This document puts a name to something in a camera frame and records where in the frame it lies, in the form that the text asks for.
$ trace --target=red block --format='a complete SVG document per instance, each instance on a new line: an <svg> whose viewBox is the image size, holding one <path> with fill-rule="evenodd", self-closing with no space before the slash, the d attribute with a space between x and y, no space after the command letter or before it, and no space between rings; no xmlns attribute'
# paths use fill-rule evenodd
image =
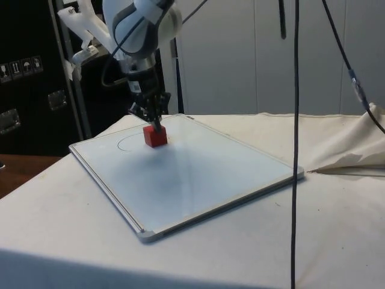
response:
<svg viewBox="0 0 385 289"><path fill-rule="evenodd" d="M167 144L167 133L164 126L161 127L160 132L156 132L154 127L145 126L143 128L144 141L151 148L156 148L158 146L163 146Z"/></svg>

